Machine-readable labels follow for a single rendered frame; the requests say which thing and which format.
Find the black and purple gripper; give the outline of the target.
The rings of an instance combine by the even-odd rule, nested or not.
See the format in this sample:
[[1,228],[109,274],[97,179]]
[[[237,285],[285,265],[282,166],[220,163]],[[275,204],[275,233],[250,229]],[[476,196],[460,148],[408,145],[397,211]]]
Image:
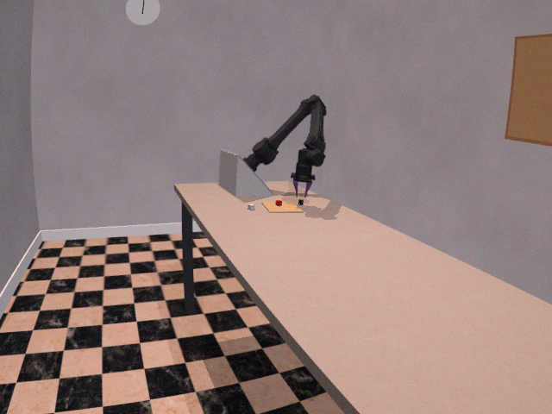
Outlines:
[[[299,176],[295,176],[295,174],[296,173],[292,172],[291,178],[294,178],[293,184],[294,184],[294,187],[295,187],[295,190],[296,190],[296,197],[298,197],[298,182],[305,182],[307,190],[305,188],[304,198],[306,198],[307,192],[308,192],[308,190],[310,189],[310,187],[312,185],[312,180],[315,180],[315,178],[312,178],[312,177],[315,177],[315,175],[311,175],[311,177],[308,177],[308,180],[306,180],[306,181],[301,181],[300,179],[298,179]],[[310,180],[310,179],[312,179],[312,180]]]

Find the tan mat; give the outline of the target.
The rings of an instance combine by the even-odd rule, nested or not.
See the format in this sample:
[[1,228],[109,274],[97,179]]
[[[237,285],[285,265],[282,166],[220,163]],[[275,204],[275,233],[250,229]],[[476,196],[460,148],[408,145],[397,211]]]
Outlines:
[[277,206],[276,203],[262,203],[270,213],[288,213],[288,212],[303,212],[295,203],[282,203]]

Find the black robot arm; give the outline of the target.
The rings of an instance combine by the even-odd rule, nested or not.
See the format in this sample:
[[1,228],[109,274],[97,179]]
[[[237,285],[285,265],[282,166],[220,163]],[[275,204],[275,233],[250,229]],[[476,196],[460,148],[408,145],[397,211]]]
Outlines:
[[[319,102],[318,102],[319,101]],[[308,105],[306,105],[308,104]],[[307,140],[304,142],[306,148],[298,150],[298,162],[309,164],[308,167],[296,165],[296,174],[301,181],[308,180],[311,177],[312,166],[321,166],[326,157],[322,152],[325,150],[325,142],[323,136],[323,113],[326,116],[326,106],[319,96],[312,95],[310,99],[305,99],[301,102],[297,111],[268,139],[265,137],[254,145],[250,154],[243,160],[255,172],[257,166],[261,163],[268,165],[272,163],[276,155],[280,143],[311,113],[310,117],[310,133]],[[319,136],[320,135],[320,136]],[[318,136],[321,139],[318,140]],[[314,146],[314,147],[313,147]],[[321,150],[322,149],[322,150]],[[308,151],[308,152],[305,152]],[[305,154],[306,153],[306,154]],[[260,158],[260,159],[259,159]],[[312,166],[311,166],[312,165]],[[310,176],[308,175],[310,174]]]

